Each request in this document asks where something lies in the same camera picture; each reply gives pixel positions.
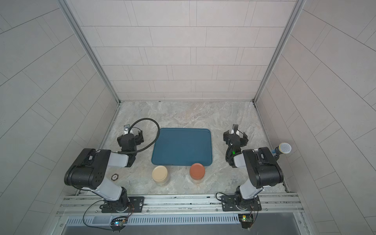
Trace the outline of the clear jar with beige lid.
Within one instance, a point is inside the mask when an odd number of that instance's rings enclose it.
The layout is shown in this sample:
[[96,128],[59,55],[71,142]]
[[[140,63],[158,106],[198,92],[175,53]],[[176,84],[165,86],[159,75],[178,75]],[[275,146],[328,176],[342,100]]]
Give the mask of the clear jar with beige lid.
[[163,186],[169,181],[168,170],[165,166],[159,165],[155,167],[152,171],[153,181],[160,186]]

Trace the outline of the clear jar with red lid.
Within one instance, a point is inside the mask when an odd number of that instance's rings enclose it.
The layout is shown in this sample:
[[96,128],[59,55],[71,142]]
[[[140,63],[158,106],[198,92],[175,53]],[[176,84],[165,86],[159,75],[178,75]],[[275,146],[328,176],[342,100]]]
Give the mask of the clear jar with red lid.
[[194,184],[200,184],[205,176],[205,167],[200,163],[195,163],[190,167],[190,178]]

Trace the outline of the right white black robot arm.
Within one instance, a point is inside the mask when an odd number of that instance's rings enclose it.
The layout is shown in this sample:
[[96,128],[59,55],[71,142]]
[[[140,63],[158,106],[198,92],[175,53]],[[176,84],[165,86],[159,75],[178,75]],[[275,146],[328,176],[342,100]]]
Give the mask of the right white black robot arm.
[[284,180],[276,157],[269,148],[242,150],[248,143],[248,136],[234,124],[224,132],[223,139],[228,145],[225,160],[233,168],[247,169],[248,179],[238,186],[234,195],[221,197],[224,211],[260,211],[258,194],[265,187],[273,187]]

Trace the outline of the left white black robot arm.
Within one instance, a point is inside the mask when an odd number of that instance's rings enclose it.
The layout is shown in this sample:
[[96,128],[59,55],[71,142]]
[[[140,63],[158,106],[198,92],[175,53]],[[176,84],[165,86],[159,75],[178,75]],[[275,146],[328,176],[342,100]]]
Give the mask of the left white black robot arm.
[[93,192],[104,200],[102,213],[125,212],[130,210],[127,190],[117,186],[105,177],[107,168],[131,167],[136,159],[137,146],[144,142],[143,132],[132,128],[117,138],[125,154],[107,149],[85,148],[81,151],[64,176],[64,183],[79,190]]

